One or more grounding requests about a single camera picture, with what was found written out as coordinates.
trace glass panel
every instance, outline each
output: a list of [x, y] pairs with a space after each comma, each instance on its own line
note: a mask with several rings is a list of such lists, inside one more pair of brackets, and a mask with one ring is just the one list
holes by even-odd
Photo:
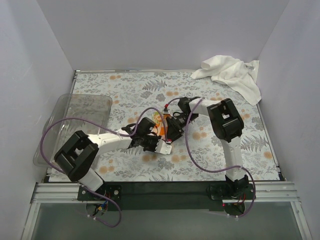
[[[125, 210], [116, 228], [86, 217], [85, 212], [82, 203], [41, 204], [32, 239], [302, 239], [290, 202], [257, 202], [238, 221], [206, 210]], [[118, 213], [110, 211], [102, 218], [115, 223]]]

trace orange object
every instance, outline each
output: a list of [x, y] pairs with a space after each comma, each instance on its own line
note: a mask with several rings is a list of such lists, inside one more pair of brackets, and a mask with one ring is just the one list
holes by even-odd
[[[171, 115], [170, 114], [164, 114], [163, 117], [164, 117], [164, 119], [166, 119], [167, 117], [171, 117]], [[155, 133], [157, 133], [158, 136], [164, 136], [165, 135], [165, 127], [164, 127], [164, 124], [162, 122], [160, 114], [158, 112], [155, 112], [152, 115], [152, 120], [155, 122], [155, 127], [154, 127], [153, 131]]]

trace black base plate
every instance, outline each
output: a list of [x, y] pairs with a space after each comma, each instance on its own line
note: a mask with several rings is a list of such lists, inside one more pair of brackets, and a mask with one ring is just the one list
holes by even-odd
[[[97, 191], [97, 193], [107, 196], [114, 201], [121, 200], [122, 188], [119, 184], [104, 184]], [[78, 201], [104, 201], [98, 196], [88, 192], [84, 187], [80, 186], [78, 191]]]

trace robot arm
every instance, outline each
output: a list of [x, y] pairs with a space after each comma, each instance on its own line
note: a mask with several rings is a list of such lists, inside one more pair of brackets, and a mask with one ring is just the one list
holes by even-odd
[[91, 168], [94, 158], [117, 149], [129, 149], [142, 146], [144, 151], [160, 154], [170, 154], [172, 146], [165, 142], [161, 136], [152, 134], [156, 124], [144, 117], [138, 124], [132, 136], [119, 134], [132, 134], [135, 124], [128, 125], [119, 130], [119, 134], [85, 134], [76, 131], [55, 154], [54, 160], [72, 182], [80, 182], [92, 191], [99, 189], [104, 181]]
[[[183, 128], [187, 124], [191, 109], [199, 100], [199, 97], [182, 97], [178, 103], [182, 112], [178, 116], [166, 118], [167, 138], [172, 142], [183, 135]], [[199, 114], [209, 116], [213, 131], [222, 143], [226, 166], [242, 166], [240, 136], [244, 122], [233, 102], [228, 98], [222, 101], [202, 100], [190, 120], [194, 121]], [[161, 136], [152, 134], [155, 125], [152, 120], [144, 117], [138, 123], [136, 133], [132, 136], [120, 136], [113, 133], [87, 135], [83, 131], [77, 131], [56, 153], [54, 159], [72, 182], [80, 182], [92, 191], [97, 191], [104, 182], [91, 169], [96, 155], [137, 146], [142, 146], [144, 151], [160, 154], [171, 153], [171, 142], [165, 142]], [[134, 132], [133, 126], [135, 124], [130, 124], [118, 132], [131, 135]], [[231, 186], [233, 193], [241, 191], [249, 184], [245, 171], [240, 168], [227, 170], [226, 182]]]
[[[191, 101], [189, 103], [190, 109], [193, 109], [199, 100], [197, 98]], [[223, 147], [226, 167], [242, 166], [240, 144], [244, 122], [232, 101], [230, 99], [223, 101], [204, 99], [194, 110], [194, 113], [210, 117], [213, 131]], [[226, 171], [226, 176], [234, 182], [243, 179], [246, 172], [241, 168], [232, 168]]]

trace table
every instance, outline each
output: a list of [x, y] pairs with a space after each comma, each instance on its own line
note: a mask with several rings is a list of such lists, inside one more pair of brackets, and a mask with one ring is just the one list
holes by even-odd
[[[192, 79], [190, 71], [80, 72], [76, 76], [74, 94], [107, 95], [113, 100], [108, 127], [118, 130], [135, 123], [147, 107], [160, 110], [171, 99], [200, 96], [211, 100], [230, 98], [244, 121], [241, 136], [243, 166], [258, 181], [279, 180], [279, 174], [265, 127], [257, 106], [251, 106], [237, 92], [209, 77]], [[179, 111], [177, 102], [170, 107]], [[146, 117], [152, 118], [152, 111]], [[210, 170], [225, 167], [220, 140], [214, 135], [210, 120], [199, 116], [189, 126], [189, 145], [195, 160]], [[105, 181], [221, 181], [225, 173], [207, 173], [190, 160], [184, 137], [173, 143], [170, 155], [143, 152], [141, 147], [107, 152], [95, 169]], [[49, 182], [68, 182], [53, 170]]]

